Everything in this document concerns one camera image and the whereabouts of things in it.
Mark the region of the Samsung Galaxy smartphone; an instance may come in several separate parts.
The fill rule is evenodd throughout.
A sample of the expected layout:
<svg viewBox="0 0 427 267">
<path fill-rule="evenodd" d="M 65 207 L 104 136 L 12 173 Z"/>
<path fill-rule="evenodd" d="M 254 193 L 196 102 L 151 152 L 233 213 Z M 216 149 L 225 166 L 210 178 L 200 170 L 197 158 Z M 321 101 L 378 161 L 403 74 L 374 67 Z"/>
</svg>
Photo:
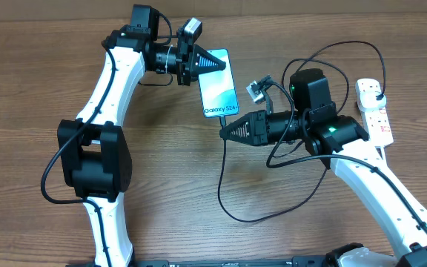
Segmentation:
<svg viewBox="0 0 427 267">
<path fill-rule="evenodd" d="M 199 90 L 203 115 L 206 118 L 231 116 L 239 113 L 239 103 L 226 48 L 209 50 L 210 54 L 225 62 L 224 70 L 199 75 Z"/>
</svg>

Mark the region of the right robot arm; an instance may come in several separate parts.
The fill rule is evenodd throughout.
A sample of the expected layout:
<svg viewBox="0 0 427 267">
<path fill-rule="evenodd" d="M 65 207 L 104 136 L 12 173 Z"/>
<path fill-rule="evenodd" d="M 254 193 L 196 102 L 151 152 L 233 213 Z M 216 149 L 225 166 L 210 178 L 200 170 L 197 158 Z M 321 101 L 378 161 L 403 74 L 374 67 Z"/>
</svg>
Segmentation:
<svg viewBox="0 0 427 267">
<path fill-rule="evenodd" d="M 323 71 L 301 70 L 286 93 L 291 110 L 250 112 L 223 125 L 225 141 L 251 146 L 301 139 L 309 155 L 320 159 L 361 200 L 385 233 L 393 255 L 349 243 L 309 262 L 317 266 L 427 266 L 427 210 L 401 183 L 379 155 L 366 130 L 340 115 Z"/>
</svg>

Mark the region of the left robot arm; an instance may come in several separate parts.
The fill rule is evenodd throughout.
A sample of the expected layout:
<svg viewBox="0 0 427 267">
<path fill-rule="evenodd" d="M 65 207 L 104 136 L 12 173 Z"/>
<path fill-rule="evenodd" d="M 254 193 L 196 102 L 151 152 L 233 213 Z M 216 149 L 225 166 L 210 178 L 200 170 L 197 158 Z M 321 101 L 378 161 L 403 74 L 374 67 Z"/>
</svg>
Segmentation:
<svg viewBox="0 0 427 267">
<path fill-rule="evenodd" d="M 189 85 L 200 75 L 224 70 L 226 63 L 196 44 L 202 22 L 188 19 L 159 42 L 163 14 L 149 5 L 133 6 L 129 24 L 102 41 L 105 65 L 99 81 L 74 120 L 57 129 L 64 180 L 75 202 L 86 208 L 96 245 L 91 266 L 134 266 L 124 198 L 132 178 L 132 158 L 122 130 L 131 97 L 148 71 Z"/>
</svg>

